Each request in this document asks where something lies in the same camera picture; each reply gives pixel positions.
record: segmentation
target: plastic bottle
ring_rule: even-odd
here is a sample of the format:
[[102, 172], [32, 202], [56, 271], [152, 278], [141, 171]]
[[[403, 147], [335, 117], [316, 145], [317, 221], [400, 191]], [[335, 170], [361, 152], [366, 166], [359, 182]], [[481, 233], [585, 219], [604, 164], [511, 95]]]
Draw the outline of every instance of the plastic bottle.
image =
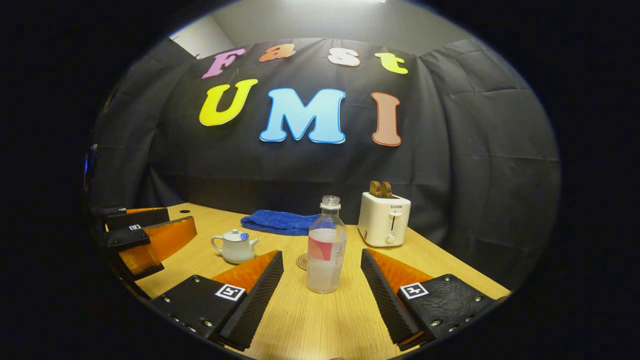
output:
[[339, 197], [325, 195], [320, 208], [322, 214], [309, 227], [307, 288], [315, 293], [326, 294], [335, 291], [340, 282], [347, 227], [338, 217]]

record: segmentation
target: water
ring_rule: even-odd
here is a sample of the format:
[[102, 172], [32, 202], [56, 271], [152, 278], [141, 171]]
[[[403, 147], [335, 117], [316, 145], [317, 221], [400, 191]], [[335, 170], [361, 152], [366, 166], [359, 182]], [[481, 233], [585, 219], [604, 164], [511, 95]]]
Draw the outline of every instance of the water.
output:
[[320, 228], [309, 231], [307, 288], [316, 293], [330, 293], [338, 288], [347, 244], [347, 233]]

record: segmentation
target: toaster knob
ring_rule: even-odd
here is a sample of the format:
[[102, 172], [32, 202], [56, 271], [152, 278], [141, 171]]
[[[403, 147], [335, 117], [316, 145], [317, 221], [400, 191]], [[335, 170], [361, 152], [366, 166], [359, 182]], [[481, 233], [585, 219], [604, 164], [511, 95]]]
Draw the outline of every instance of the toaster knob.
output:
[[387, 244], [393, 243], [393, 242], [395, 242], [395, 240], [396, 240], [396, 236], [395, 236], [395, 235], [393, 235], [393, 234], [389, 234], [389, 235], [387, 235], [387, 237], [385, 238], [385, 242], [386, 242]]

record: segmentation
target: wooden table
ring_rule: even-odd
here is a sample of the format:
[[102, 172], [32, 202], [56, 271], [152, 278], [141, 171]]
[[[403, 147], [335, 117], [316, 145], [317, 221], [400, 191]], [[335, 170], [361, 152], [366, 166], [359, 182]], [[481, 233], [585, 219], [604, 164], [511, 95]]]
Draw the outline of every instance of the wooden table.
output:
[[[343, 357], [375, 360], [403, 353], [391, 342], [360, 269], [362, 249], [369, 246], [357, 226], [347, 225], [349, 234], [338, 289], [321, 295], [307, 290], [306, 271], [296, 265], [298, 256], [307, 251], [306, 236], [282, 236], [244, 229], [240, 219], [246, 215], [194, 204], [171, 206], [168, 210], [171, 220], [193, 216], [198, 235], [163, 261], [163, 271], [137, 281], [152, 298], [190, 275], [213, 277], [234, 266], [211, 246], [211, 236], [222, 235], [234, 228], [242, 229], [251, 239], [260, 238], [254, 247], [257, 255], [282, 250], [284, 274], [251, 347], [242, 354], [256, 359], [329, 360]], [[454, 274], [493, 299], [509, 294], [509, 290], [411, 229], [407, 230], [402, 246], [375, 249], [433, 277]]]

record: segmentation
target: toaster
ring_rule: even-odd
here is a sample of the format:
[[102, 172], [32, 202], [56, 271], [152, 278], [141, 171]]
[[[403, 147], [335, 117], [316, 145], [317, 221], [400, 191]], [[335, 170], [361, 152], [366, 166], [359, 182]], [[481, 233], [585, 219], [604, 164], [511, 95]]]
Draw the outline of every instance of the toaster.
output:
[[392, 199], [383, 199], [364, 192], [360, 203], [358, 230], [370, 246], [402, 245], [410, 210], [411, 201], [400, 196], [392, 195]]

